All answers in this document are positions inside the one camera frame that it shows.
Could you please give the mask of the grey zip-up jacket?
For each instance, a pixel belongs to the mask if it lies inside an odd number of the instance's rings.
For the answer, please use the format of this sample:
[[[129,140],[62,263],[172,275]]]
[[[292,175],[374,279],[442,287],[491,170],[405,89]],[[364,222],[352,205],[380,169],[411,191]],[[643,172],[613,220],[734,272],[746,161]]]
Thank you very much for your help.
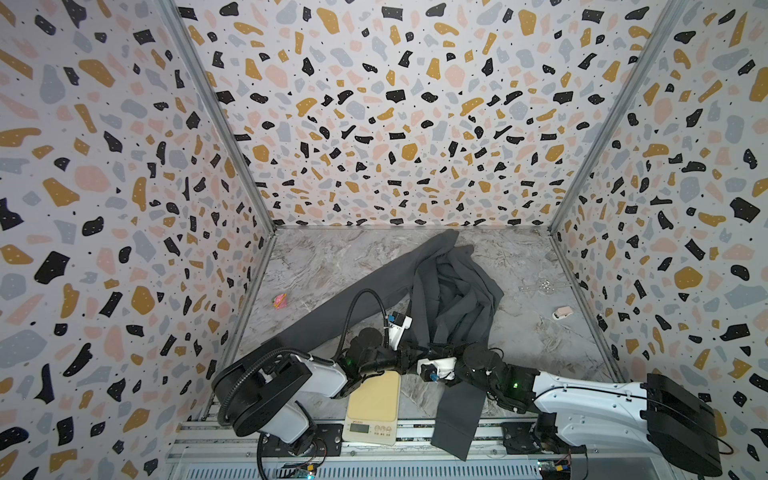
[[[458,237],[445,231],[430,238],[279,331],[271,343],[309,352],[408,297],[408,339],[420,346],[487,345],[504,293],[473,260],[473,246],[458,245]]]

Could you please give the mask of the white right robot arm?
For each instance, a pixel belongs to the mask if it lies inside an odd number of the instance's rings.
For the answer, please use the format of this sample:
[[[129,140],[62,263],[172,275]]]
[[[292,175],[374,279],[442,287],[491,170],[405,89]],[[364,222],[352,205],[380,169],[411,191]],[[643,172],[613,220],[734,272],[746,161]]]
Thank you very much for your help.
[[[649,453],[695,475],[723,472],[714,410],[665,375],[576,380],[505,363],[496,351],[470,344],[451,377],[502,409],[536,414],[528,432],[512,440],[514,452]]]

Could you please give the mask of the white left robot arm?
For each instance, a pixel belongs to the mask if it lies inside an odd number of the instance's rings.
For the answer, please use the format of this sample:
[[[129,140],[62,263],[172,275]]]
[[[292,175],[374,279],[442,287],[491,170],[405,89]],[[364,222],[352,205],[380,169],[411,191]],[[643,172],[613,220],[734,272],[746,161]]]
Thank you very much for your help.
[[[270,340],[214,378],[217,422],[239,437],[266,433],[286,444],[306,442],[316,427],[299,394],[344,398],[388,371],[414,372],[426,354],[405,341],[393,349],[388,340],[388,333],[367,327],[332,358]]]

